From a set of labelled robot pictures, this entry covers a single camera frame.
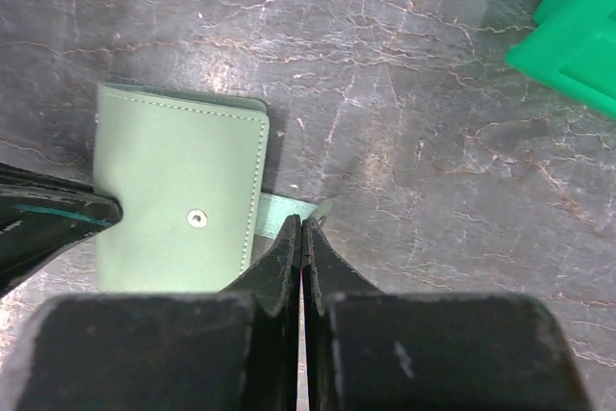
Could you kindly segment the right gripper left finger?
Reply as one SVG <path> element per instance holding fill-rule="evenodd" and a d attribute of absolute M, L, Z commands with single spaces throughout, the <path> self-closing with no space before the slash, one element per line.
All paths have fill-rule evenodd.
<path fill-rule="evenodd" d="M 293 410 L 301 223 L 212 294 L 54 297 L 1 370 L 5 410 Z"/>

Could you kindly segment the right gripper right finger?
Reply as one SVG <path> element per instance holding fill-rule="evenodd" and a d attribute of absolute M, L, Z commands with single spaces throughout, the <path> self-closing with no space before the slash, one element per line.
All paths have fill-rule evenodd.
<path fill-rule="evenodd" d="M 516 293 L 386 293 L 302 225 L 314 410 L 588 410 L 556 318 Z"/>

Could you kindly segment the light green card holder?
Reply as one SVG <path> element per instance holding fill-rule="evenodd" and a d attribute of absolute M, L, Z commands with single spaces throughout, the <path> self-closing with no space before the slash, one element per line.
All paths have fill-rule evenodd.
<path fill-rule="evenodd" d="M 259 99 L 104 84 L 96 100 L 93 183 L 122 211 L 96 239 L 104 291 L 218 291 L 249 268 L 256 237 L 331 209 L 263 191 Z"/>

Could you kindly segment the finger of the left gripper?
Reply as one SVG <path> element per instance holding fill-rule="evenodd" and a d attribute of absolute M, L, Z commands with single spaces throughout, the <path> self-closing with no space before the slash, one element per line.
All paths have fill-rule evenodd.
<path fill-rule="evenodd" d="M 1 166 L 1 292 L 121 221 L 119 203 L 84 183 Z"/>

